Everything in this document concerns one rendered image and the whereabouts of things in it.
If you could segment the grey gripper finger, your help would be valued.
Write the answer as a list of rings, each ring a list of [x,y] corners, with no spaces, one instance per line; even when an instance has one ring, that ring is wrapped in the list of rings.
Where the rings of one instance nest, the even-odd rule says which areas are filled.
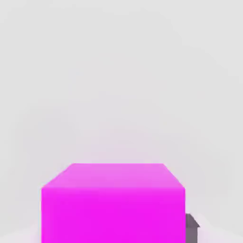
[[[203,215],[186,213],[186,243],[209,243],[208,223]]]

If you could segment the small magenta cube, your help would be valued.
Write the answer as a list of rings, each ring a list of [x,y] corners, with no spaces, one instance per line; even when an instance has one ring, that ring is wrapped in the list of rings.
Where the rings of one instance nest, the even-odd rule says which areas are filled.
[[[186,243],[185,201],[163,164],[72,164],[41,189],[41,243]]]

